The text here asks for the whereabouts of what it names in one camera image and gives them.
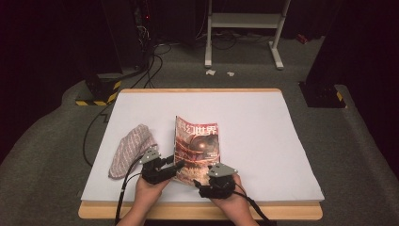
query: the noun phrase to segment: electrical cord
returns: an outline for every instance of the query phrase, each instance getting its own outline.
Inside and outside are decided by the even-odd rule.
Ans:
[[[144,86],[144,88],[145,87],[147,87],[147,84],[148,83],[150,83],[151,82],[151,79],[153,79],[153,77],[161,70],[161,68],[162,68],[162,66],[163,66],[163,60],[162,60],[162,58],[160,57],[160,56],[157,56],[157,55],[155,55],[156,57],[158,57],[160,60],[161,60],[161,66],[157,69],[157,71],[152,75],[152,76],[149,76],[149,81],[147,81],[147,83],[146,83],[146,85]],[[151,64],[146,64],[146,73],[144,73],[131,87],[130,87],[130,89],[133,89],[145,76],[148,76],[148,73],[150,72],[150,70],[151,70],[151,68],[152,68],[152,66],[153,66],[153,62],[154,62],[154,59],[152,59],[152,63]],[[143,73],[144,71],[143,70],[141,70],[141,71],[138,71],[138,72],[135,72],[135,73],[131,73],[131,74],[126,74],[125,76],[123,76],[124,78],[127,78],[127,77],[134,77],[134,76],[137,76],[137,75],[139,75],[139,74],[141,74],[141,73]],[[108,107],[110,107],[111,105],[113,105],[115,103],[115,101],[114,102],[112,102],[112,103],[110,103],[109,105],[107,105],[103,110],[101,110],[100,111],[100,113],[98,113],[95,117],[94,117],[94,119],[91,121],[91,123],[90,123],[90,125],[88,126],[88,129],[86,130],[86,132],[85,132],[85,136],[84,136],[84,138],[83,138],[83,147],[82,147],[82,154],[83,154],[83,157],[84,157],[84,159],[85,159],[85,162],[90,166],[90,167],[93,167],[93,163],[91,163],[89,160],[88,160],[88,156],[87,156],[87,152],[86,152],[86,142],[87,142],[87,139],[88,139],[88,132],[89,132],[89,130],[90,130],[90,128],[91,128],[91,126],[93,125],[93,123],[100,117],[100,116],[104,116],[104,122],[108,122],[108,114],[104,114],[104,112],[106,111],[106,109],[108,108]]]
[[[93,123],[97,120],[97,118],[99,118],[100,116],[105,116],[104,122],[107,122],[107,114],[104,114],[104,112],[106,111],[106,109],[108,109],[108,107],[110,107],[111,105],[113,105],[115,102],[112,102],[111,104],[107,105],[103,110],[100,111],[100,113],[98,113],[96,115],[96,117],[91,121],[90,125],[88,126],[88,129],[85,132],[85,136],[83,137],[83,147],[82,147],[82,153],[83,153],[83,157],[85,158],[86,163],[93,167],[93,164],[90,163],[88,161],[88,157],[86,155],[86,140],[88,139],[88,131],[90,130],[91,126],[93,125]]]
[[[167,46],[168,49],[166,51],[164,51],[164,52],[161,52],[161,53],[155,53],[155,55],[158,55],[158,56],[159,55],[164,55],[164,54],[169,53],[170,50],[172,50],[172,44],[170,44],[170,43],[158,44],[158,45],[155,46],[155,48],[158,48],[158,47],[161,47],[161,46]]]
[[[162,66],[164,65],[164,60],[163,60],[160,56],[158,56],[158,55],[153,55],[153,59],[154,59],[155,57],[158,57],[158,59],[161,61],[161,65],[160,65],[159,68],[155,71],[155,73],[154,73],[151,77],[149,77],[149,80],[148,80],[147,83],[144,85],[144,88],[146,88],[148,84],[151,84],[151,88],[155,88],[155,86],[154,86],[153,83],[152,83],[152,79],[159,73],[159,71],[161,71]]]
[[[127,79],[127,78],[135,77],[135,76],[137,76],[137,75],[139,75],[139,74],[141,74],[141,73],[147,71],[147,70],[148,70],[148,67],[149,67],[149,65],[148,65],[148,63],[147,63],[147,64],[145,64],[143,67],[141,67],[138,71],[136,71],[136,72],[134,72],[134,73],[128,73],[128,74],[125,74],[124,76],[116,77],[116,78],[103,78],[102,80],[103,80],[104,82],[117,82],[117,81],[121,81],[121,80],[124,80],[124,79]]]
[[[259,205],[247,195],[246,191],[245,191],[241,186],[239,186],[237,183],[235,183],[235,185],[238,186],[238,187],[240,187],[240,189],[243,191],[244,194],[242,194],[242,193],[240,193],[240,192],[237,192],[237,191],[233,191],[233,192],[232,192],[233,194],[239,195],[239,196],[243,197],[244,199],[246,199],[246,200],[249,202],[249,204],[252,205],[252,207],[253,207],[253,209],[256,211],[256,213],[258,213],[258,215],[261,216],[261,218],[264,220],[264,222],[265,222],[265,224],[266,224],[267,226],[276,226],[276,225],[277,225],[276,222],[271,221],[271,220],[262,212],[262,210],[261,210],[261,208],[259,207]]]
[[[229,32],[230,35],[221,35],[221,36],[216,36],[218,39],[213,39],[214,41],[212,41],[212,46],[214,48],[216,48],[217,50],[228,50],[231,49],[236,43],[237,43],[237,38],[232,34],[232,32]],[[218,47],[217,45],[215,45],[217,40],[225,40],[225,41],[232,41],[232,44],[228,47]]]
[[[122,203],[123,203],[123,197],[124,197],[124,192],[127,186],[127,183],[130,181],[130,179],[132,179],[133,177],[139,175],[135,174],[133,175],[129,180],[127,179],[129,177],[130,171],[132,170],[132,168],[135,166],[135,164],[143,157],[143,155],[138,156],[133,163],[130,165],[129,169],[126,172],[126,175],[124,177],[123,180],[123,184],[122,184],[122,189],[120,190],[120,200],[118,201],[118,206],[117,206],[117,213],[115,215],[115,225],[117,225],[120,222],[120,208],[122,207]]]
[[[207,12],[208,12],[208,1],[204,1],[204,3],[205,3],[205,8],[204,8],[204,11],[203,11],[203,20],[202,20],[202,25],[200,26],[200,29],[199,29],[199,33],[197,34],[197,36],[196,36],[196,39],[200,36],[200,33],[202,32],[202,29],[203,29],[203,27],[205,26],[205,21],[206,21],[206,18],[207,18]]]
[[[246,39],[248,39],[248,38],[253,38],[253,39],[255,39],[255,40],[241,40],[240,38],[246,38]],[[237,37],[237,42],[238,43],[249,43],[249,44],[256,44],[256,43],[262,43],[262,42],[265,42],[265,41],[268,41],[268,40],[270,40],[272,37],[271,36],[259,36],[259,37],[248,37],[248,36],[240,36],[240,37]]]

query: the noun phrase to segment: person's arm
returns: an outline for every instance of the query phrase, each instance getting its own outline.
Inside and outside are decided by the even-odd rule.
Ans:
[[[135,201],[129,212],[120,220],[118,226],[142,226],[146,221],[147,214],[152,206],[158,201],[162,190],[170,180],[166,180],[157,185],[151,185],[141,176],[136,183]]]
[[[245,191],[241,190],[243,186],[241,185],[240,176],[238,174],[234,174],[232,176],[232,179],[236,184],[239,185],[235,187],[235,191],[244,194]],[[243,197],[237,194],[232,194],[229,198],[225,200],[211,199],[211,201],[223,211],[226,217],[231,220],[234,225],[259,226],[259,224],[250,214],[249,204],[247,200]]]

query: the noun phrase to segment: magazine cover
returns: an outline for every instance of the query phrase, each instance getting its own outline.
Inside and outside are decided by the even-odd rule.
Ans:
[[[175,179],[187,185],[193,180],[209,185],[208,166],[220,162],[217,123],[194,124],[176,117],[174,162],[185,161]]]

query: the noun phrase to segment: table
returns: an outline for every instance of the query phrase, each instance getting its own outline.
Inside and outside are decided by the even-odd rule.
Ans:
[[[143,123],[150,127],[159,152],[172,154],[176,115],[191,122],[217,121],[221,162],[238,169],[249,197],[270,219],[322,217],[320,201],[324,196],[280,90],[124,89],[88,177],[79,209],[81,218],[115,217],[122,180],[112,181],[107,172],[120,139]],[[135,183],[132,179],[127,186],[122,216],[132,204]],[[252,214],[261,219],[254,210]],[[174,181],[148,218],[226,219],[196,188]]]
[[[208,7],[208,30],[205,48],[205,67],[212,67],[212,28],[213,27],[240,27],[240,28],[274,28],[275,38],[269,42],[270,51],[278,70],[283,70],[281,57],[277,46],[279,37],[287,16],[291,0],[284,0],[281,13],[276,14],[254,14],[254,13],[213,13],[212,0],[209,0]]]

